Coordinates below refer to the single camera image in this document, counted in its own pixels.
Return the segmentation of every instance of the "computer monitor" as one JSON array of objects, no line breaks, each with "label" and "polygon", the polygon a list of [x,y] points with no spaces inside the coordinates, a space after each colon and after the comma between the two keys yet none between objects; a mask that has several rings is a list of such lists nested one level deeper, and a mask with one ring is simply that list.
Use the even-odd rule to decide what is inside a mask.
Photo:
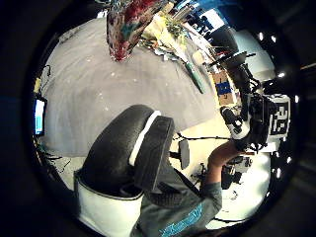
[{"label": "computer monitor", "polygon": [[47,99],[40,95],[36,95],[35,109],[34,109],[34,133],[35,136],[44,135],[44,117],[47,105]]}]

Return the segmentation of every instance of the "person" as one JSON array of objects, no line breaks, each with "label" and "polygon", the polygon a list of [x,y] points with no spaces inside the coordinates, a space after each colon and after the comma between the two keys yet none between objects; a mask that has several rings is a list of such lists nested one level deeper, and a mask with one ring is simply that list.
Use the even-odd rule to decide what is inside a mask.
[{"label": "person", "polygon": [[229,140],[211,152],[200,190],[170,165],[173,129],[171,118],[146,106],[132,106],[116,117],[76,174],[78,218],[109,237],[198,236],[206,231],[222,205],[222,166],[243,151],[245,140],[240,141],[249,129],[238,137],[238,145]]}]

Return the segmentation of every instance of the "screen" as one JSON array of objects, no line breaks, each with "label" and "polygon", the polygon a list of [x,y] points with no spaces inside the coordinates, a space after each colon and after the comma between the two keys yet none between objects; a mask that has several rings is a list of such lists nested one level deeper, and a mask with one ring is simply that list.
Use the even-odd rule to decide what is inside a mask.
[{"label": "screen", "polygon": [[36,135],[41,135],[43,133],[44,106],[45,106],[45,102],[37,99],[37,101],[36,101],[36,113],[35,113]]}]

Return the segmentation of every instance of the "ceiling light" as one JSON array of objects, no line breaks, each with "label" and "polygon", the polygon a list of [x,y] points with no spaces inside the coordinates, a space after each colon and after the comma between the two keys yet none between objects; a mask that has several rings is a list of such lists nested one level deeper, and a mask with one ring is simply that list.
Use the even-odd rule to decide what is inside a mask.
[{"label": "ceiling light", "polygon": [[280,168],[277,168],[277,170],[276,170],[276,177],[279,179],[279,177],[280,177]]},{"label": "ceiling light", "polygon": [[271,40],[273,40],[273,42],[276,42],[277,38],[275,36],[271,36]]},{"label": "ceiling light", "polygon": [[284,72],[280,72],[279,74],[278,74],[278,78],[282,78],[282,77],[284,77],[285,76],[285,73]]},{"label": "ceiling light", "polygon": [[264,40],[264,34],[263,33],[258,33],[258,38],[260,41]]},{"label": "ceiling light", "polygon": [[298,102],[299,102],[299,97],[295,96],[295,103],[298,103]]}]

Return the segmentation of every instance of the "white wall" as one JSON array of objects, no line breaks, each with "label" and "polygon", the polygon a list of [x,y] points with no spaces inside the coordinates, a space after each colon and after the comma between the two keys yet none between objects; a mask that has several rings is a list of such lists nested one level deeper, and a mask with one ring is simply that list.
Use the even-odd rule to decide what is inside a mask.
[{"label": "white wall", "polygon": [[239,52],[256,53],[255,56],[246,59],[249,70],[256,79],[267,81],[276,77],[275,66],[269,54],[262,49],[258,41],[248,31],[234,32],[234,38],[236,39]]}]

